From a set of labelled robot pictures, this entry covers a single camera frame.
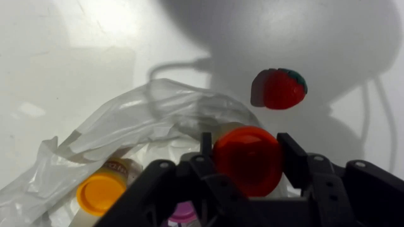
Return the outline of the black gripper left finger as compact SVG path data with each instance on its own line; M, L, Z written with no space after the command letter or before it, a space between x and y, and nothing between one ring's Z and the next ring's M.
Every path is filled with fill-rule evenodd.
M231 220L230 183L212 159L212 135L204 133L197 153L181 162L152 162L95 227L162 227L177 206L190 202L201 227L236 227Z

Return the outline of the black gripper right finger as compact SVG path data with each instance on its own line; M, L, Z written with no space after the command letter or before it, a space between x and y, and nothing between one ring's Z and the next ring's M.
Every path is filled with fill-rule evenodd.
M302 193L277 200L282 226L404 227L404 181L365 161L345 167L320 154L306 153L291 135L277 135L283 172Z

